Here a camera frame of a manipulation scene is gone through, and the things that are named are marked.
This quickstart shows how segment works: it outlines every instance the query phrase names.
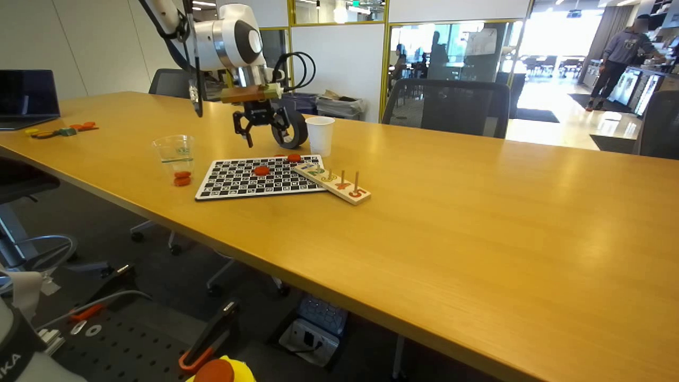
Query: yellow object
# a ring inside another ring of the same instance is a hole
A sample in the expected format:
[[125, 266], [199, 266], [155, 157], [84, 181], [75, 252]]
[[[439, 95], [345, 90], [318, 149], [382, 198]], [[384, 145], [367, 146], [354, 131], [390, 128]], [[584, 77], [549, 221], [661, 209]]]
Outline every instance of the yellow object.
[[242, 361], [221, 357], [197, 369], [186, 382], [256, 382]]

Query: chair wheel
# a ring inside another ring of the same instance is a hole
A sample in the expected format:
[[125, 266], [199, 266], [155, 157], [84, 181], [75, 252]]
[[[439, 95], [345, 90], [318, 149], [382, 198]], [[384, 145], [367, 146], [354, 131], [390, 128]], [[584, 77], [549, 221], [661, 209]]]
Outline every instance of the chair wheel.
[[208, 284], [205, 289], [208, 289], [208, 296], [223, 296], [224, 292], [224, 289], [219, 284]]
[[392, 382], [406, 382], [406, 375], [401, 371], [399, 375], [390, 375]]
[[288, 284], [284, 284], [284, 283], [277, 286], [277, 296], [280, 296], [280, 297], [288, 297], [290, 290], [292, 290], [292, 286], [288, 286]]
[[181, 247], [172, 245], [172, 247], [169, 247], [169, 252], [172, 252], [172, 254], [180, 254], [180, 252], [181, 252]]
[[144, 242], [145, 240], [145, 235], [140, 234], [140, 231], [129, 234], [129, 237], [131, 237], [131, 242]]

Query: glass cup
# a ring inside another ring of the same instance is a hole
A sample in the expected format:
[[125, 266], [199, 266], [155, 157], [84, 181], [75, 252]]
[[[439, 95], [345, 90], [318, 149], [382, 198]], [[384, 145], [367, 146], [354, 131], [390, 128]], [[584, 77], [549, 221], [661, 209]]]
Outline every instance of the glass cup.
[[193, 169], [193, 149], [190, 135], [176, 133], [153, 141], [153, 149], [158, 154], [160, 163], [169, 169], [169, 182], [174, 187], [190, 184]]

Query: person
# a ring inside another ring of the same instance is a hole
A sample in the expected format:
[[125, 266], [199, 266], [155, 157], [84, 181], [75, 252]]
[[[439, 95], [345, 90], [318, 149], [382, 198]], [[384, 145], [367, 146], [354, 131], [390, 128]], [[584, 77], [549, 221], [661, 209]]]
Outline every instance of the person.
[[649, 58], [663, 59], [663, 55], [658, 54], [650, 40], [643, 33], [649, 26], [650, 16], [640, 15], [629, 28], [624, 28], [609, 40], [597, 67], [597, 80], [589, 94], [588, 110], [603, 107], [627, 66], [643, 63], [643, 59]]

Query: cable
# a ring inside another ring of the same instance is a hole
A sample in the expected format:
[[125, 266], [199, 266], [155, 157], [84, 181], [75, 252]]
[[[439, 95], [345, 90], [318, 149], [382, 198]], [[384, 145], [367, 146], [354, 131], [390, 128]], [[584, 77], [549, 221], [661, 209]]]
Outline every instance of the cable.
[[[290, 85], [290, 77], [285, 74], [285, 63], [288, 59], [299, 59], [301, 63], [301, 78]], [[281, 54], [274, 66], [274, 83], [280, 83], [284, 92], [294, 92], [301, 86], [307, 86], [311, 80], [316, 78], [316, 62], [311, 55], [307, 55], [305, 51], [290, 51], [290, 54]]]
[[47, 327], [53, 327], [53, 324], [57, 324], [57, 323], [61, 323], [61, 320], [67, 320], [72, 314], [77, 314], [77, 311], [89, 309], [89, 308], [92, 308], [92, 305], [102, 305], [102, 303], [108, 303], [108, 301], [111, 301], [111, 300], [126, 297], [126, 296], [138, 296], [138, 297], [150, 300], [150, 297], [149, 297], [145, 292], [142, 292], [142, 290], [116, 290], [116, 292], [104, 296], [104, 297], [100, 297], [100, 300], [92, 300], [92, 301], [89, 301], [89, 303], [84, 303], [84, 305], [72, 308], [72, 309], [67, 309], [66, 314], [61, 314], [61, 316], [57, 316], [57, 318], [39, 324], [35, 332], [47, 329]]

